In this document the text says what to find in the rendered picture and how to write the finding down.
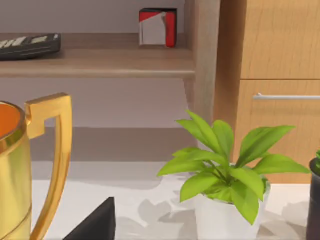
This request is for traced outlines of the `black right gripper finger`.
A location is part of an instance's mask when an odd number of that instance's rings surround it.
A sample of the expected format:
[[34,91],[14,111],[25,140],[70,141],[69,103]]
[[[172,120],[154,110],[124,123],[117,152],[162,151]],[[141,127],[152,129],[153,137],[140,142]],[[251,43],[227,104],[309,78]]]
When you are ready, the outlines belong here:
[[115,198],[108,197],[63,240],[115,240]]

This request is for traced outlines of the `gold trophy cup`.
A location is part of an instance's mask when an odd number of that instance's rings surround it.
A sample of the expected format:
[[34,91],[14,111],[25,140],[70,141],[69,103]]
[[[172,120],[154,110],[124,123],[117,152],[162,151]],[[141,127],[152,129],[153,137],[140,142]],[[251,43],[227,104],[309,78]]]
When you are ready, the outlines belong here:
[[[32,227],[30,140],[55,118],[55,150],[48,193]],[[25,103],[0,101],[0,240],[43,240],[57,212],[72,151],[72,99],[57,93]]]

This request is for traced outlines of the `green plant in white pot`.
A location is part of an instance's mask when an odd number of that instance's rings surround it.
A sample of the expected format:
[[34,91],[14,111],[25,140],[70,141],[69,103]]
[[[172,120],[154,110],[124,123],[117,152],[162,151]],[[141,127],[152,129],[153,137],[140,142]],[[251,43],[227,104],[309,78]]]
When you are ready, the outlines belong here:
[[178,123],[204,148],[185,147],[174,152],[158,175],[190,173],[179,191],[179,200],[194,200],[197,239],[256,240],[271,190],[267,175],[309,173],[292,158],[269,152],[293,127],[252,129],[232,163],[235,137],[228,123],[216,120],[209,124],[194,112]]

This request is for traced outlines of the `open wooden shelf unit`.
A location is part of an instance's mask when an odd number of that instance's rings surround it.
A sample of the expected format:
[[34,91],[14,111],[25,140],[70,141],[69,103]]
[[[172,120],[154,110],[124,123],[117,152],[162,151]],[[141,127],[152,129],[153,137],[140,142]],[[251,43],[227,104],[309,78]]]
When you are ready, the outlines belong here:
[[[65,92],[74,162],[166,162],[202,147],[176,119],[211,121],[222,0],[0,0],[0,40],[62,33],[59,55],[0,62],[0,100]],[[178,9],[176,48],[139,45],[139,10]]]

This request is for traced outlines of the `black calculator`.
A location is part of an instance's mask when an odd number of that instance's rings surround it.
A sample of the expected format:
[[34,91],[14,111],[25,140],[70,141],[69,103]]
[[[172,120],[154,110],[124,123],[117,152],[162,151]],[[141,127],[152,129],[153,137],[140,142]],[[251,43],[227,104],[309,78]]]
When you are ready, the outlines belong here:
[[19,61],[55,54],[61,50],[60,33],[21,36],[0,41],[0,61]]

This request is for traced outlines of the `wooden cupboard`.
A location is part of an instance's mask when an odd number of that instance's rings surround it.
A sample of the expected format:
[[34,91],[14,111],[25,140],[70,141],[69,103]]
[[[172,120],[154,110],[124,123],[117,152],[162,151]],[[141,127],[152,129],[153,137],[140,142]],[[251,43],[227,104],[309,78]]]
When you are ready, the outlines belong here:
[[214,117],[228,122],[236,133],[248,0],[221,0]]

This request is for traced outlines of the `red white black box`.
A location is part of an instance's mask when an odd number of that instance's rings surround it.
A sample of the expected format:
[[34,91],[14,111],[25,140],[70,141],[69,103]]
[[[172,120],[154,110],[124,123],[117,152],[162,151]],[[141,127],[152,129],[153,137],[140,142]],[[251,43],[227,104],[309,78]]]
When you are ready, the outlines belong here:
[[139,11],[139,45],[174,48],[177,44],[178,9],[143,8]]

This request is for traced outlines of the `wooden drawer front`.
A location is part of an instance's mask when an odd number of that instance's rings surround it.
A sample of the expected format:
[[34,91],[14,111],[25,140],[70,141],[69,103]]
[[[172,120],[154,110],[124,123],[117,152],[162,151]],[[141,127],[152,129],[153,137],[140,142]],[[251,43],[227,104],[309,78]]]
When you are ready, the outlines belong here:
[[320,99],[254,99],[258,93],[319,97],[320,80],[241,80],[233,161],[237,161],[242,139],[250,130],[288,125],[294,129],[269,151],[308,167],[320,149]]

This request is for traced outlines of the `plant in black pot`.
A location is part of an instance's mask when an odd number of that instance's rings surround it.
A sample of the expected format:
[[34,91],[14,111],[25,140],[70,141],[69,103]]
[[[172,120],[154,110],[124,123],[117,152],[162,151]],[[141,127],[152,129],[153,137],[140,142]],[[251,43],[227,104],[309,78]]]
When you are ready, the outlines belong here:
[[310,163],[311,183],[306,240],[320,240],[320,149]]

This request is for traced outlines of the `wooden cupboard door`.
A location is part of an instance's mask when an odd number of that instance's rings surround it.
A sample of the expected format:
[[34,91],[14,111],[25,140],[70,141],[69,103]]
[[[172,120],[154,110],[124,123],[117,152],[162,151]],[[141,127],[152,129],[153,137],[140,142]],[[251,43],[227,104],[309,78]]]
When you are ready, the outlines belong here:
[[241,77],[320,79],[320,0],[247,0]]

